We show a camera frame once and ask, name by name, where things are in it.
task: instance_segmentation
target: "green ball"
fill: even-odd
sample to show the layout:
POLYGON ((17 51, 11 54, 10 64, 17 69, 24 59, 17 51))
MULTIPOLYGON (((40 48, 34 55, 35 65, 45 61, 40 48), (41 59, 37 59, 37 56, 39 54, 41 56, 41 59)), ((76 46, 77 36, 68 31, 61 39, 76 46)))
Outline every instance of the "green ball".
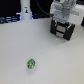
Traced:
POLYGON ((30 59, 27 64, 29 69, 33 69, 35 67, 35 61, 33 59, 30 59))

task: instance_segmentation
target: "white robot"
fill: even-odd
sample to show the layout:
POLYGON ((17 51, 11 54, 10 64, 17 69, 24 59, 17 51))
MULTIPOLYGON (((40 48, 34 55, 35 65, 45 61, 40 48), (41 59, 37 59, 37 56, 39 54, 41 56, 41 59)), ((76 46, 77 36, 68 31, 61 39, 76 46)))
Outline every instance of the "white robot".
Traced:
MULTIPOLYGON (((32 18, 30 0, 21 0, 22 20, 32 18)), ((54 0, 50 8, 50 32, 70 40, 75 25, 81 25, 84 17, 84 6, 76 4, 76 0, 54 0)))

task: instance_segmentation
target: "cable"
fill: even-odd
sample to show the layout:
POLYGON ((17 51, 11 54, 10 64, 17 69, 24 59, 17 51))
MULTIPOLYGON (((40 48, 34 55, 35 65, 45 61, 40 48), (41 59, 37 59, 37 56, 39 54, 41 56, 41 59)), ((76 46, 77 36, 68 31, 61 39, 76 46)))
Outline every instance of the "cable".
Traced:
POLYGON ((36 2, 37 2, 37 5, 38 5, 39 9, 40 9, 44 14, 50 16, 50 13, 45 12, 45 11, 40 7, 40 5, 39 5, 39 3, 38 3, 38 0, 36 0, 36 2))

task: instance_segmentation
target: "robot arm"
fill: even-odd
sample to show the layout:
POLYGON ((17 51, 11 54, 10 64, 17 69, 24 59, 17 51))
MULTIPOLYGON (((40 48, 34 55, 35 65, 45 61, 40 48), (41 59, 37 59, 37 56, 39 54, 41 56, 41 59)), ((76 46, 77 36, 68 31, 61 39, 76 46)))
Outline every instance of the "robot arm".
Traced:
POLYGON ((50 14, 53 19, 81 25, 84 17, 84 6, 76 5, 76 0, 54 0, 50 14))
POLYGON ((81 25, 84 17, 84 6, 76 5, 76 0, 54 0, 51 5, 52 17, 50 32, 70 40, 75 25, 81 25))

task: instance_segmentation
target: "white table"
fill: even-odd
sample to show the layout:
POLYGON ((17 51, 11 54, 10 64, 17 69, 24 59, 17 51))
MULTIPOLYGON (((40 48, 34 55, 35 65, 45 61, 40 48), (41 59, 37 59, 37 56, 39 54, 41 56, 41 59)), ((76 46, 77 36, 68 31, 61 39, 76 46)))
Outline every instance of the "white table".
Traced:
POLYGON ((0 24, 0 84, 84 84, 84 28, 67 41, 50 33, 50 19, 0 24))

